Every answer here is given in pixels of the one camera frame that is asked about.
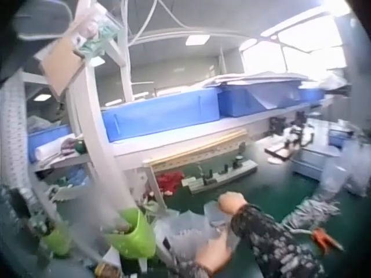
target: ceiling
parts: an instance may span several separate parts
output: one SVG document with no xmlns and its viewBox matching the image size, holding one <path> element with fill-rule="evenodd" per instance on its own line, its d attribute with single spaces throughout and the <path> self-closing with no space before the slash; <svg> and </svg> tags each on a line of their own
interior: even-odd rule
<svg viewBox="0 0 371 278">
<path fill-rule="evenodd" d="M 72 12 L 76 0 L 65 0 Z M 120 0 L 99 0 L 114 17 L 121 21 Z M 191 27 L 212 27 L 239 31 L 246 36 L 258 37 L 261 32 L 320 5 L 321 0 L 163 0 L 173 14 Z M 129 0 L 128 20 L 133 34 L 136 34 L 146 20 L 152 7 L 152 0 Z M 177 23 L 158 3 L 146 31 L 163 28 L 177 28 Z M 243 38 L 211 37 L 205 45 L 186 46 L 187 38 L 167 39 L 130 47 L 132 67 L 176 58 L 217 56 L 220 48 L 226 53 L 238 47 Z M 118 66 L 107 56 L 106 63 L 96 68 L 97 76 L 111 75 Z M 26 66 L 29 72 L 40 73 L 35 61 Z"/>
</svg>

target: scissors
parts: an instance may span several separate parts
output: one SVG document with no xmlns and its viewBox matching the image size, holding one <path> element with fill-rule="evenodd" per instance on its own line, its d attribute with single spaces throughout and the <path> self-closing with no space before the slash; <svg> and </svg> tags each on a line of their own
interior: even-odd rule
<svg viewBox="0 0 371 278">
<path fill-rule="evenodd" d="M 323 228 L 316 228 L 313 231 L 302 230 L 302 229 L 290 229 L 290 232 L 293 234 L 303 233 L 306 235 L 310 235 L 312 240 L 316 242 L 318 247 L 322 250 L 322 252 L 327 255 L 329 253 L 329 249 L 334 247 L 340 251 L 344 251 L 344 247 L 337 242 L 334 238 L 329 236 L 325 229 Z"/>
</svg>

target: window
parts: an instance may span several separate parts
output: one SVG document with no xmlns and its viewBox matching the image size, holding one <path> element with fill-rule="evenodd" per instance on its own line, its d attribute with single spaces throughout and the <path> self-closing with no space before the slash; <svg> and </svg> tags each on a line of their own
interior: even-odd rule
<svg viewBox="0 0 371 278">
<path fill-rule="evenodd" d="M 281 42 L 306 52 L 342 44 L 332 16 L 319 17 L 293 26 L 280 32 L 278 38 Z"/>
<path fill-rule="evenodd" d="M 283 53 L 288 66 L 288 72 L 307 75 L 314 79 L 320 79 L 326 73 L 323 65 L 317 63 L 308 53 L 290 47 L 284 47 Z"/>
<path fill-rule="evenodd" d="M 341 46 L 313 51 L 311 56 L 316 63 L 327 70 L 345 68 L 347 66 L 344 51 Z"/>
<path fill-rule="evenodd" d="M 273 42 L 259 42 L 242 52 L 243 67 L 249 75 L 265 71 L 286 72 L 281 46 Z"/>
</svg>

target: green plastic basket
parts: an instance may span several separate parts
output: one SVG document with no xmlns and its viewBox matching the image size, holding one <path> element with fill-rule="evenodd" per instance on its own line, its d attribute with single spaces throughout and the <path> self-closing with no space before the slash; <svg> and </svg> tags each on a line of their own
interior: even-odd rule
<svg viewBox="0 0 371 278">
<path fill-rule="evenodd" d="M 152 258 L 156 252 L 155 233 L 138 208 L 119 212 L 133 227 L 126 235 L 106 234 L 106 238 L 121 255 L 128 259 Z"/>
<path fill-rule="evenodd" d="M 67 232 L 55 228 L 51 234 L 44 236 L 42 241 L 58 256 L 66 256 L 70 252 L 71 239 Z"/>
</svg>

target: floral shirt sleeve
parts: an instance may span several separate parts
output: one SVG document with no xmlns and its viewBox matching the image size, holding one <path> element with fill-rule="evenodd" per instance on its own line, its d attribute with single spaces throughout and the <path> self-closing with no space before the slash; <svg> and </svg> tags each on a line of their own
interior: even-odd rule
<svg viewBox="0 0 371 278">
<path fill-rule="evenodd" d="M 231 221 L 233 232 L 247 242 L 265 278 L 325 277 L 322 265 L 310 250 L 295 239 L 272 217 L 252 205 L 243 206 Z M 206 270 L 195 262 L 179 264 L 179 276 L 208 278 Z"/>
</svg>

